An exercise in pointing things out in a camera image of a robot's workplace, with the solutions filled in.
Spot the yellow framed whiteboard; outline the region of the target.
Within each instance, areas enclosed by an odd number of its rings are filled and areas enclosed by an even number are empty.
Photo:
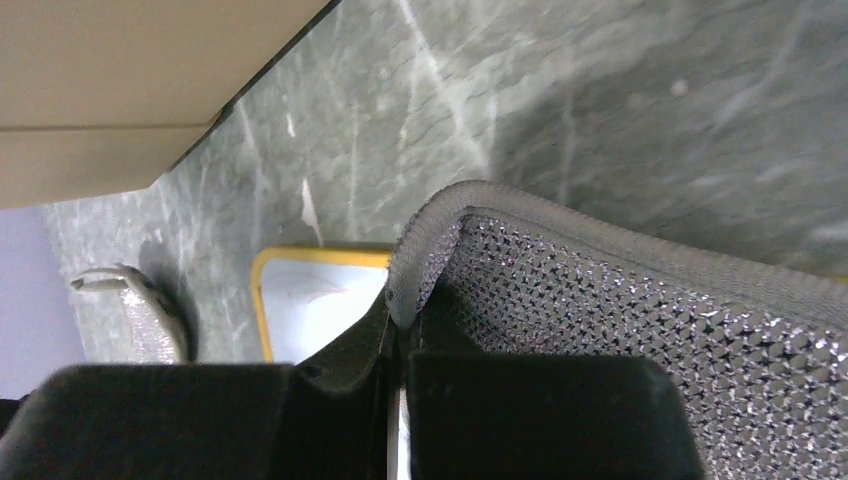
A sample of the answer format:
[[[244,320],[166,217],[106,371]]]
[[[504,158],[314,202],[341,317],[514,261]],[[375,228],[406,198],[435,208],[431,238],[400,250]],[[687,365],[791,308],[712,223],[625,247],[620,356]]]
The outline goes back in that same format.
[[[386,248],[259,252],[250,284],[264,360],[299,364],[351,328],[380,294],[389,258]]]

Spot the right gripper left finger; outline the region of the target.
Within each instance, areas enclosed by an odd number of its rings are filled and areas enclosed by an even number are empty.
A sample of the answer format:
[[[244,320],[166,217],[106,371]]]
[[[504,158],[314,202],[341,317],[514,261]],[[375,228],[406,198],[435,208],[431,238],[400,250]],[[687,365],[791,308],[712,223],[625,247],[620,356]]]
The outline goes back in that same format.
[[[396,329],[380,294],[296,364],[75,365],[1,437],[5,479],[384,479]]]

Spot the grey mesh scrubbing pad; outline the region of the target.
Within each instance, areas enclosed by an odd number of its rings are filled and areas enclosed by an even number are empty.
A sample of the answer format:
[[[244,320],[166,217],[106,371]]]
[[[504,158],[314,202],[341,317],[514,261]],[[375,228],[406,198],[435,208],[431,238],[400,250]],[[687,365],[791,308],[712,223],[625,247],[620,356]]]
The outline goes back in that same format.
[[[428,308],[492,352],[656,361],[711,479],[847,475],[847,288],[462,181],[408,222],[388,269],[400,328]]]

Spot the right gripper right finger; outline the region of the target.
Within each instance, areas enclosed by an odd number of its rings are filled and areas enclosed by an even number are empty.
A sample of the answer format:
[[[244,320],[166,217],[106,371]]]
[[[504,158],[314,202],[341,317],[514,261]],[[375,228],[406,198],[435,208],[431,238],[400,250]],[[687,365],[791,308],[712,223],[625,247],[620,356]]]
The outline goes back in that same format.
[[[705,477],[681,396],[651,360],[403,344],[416,479]]]

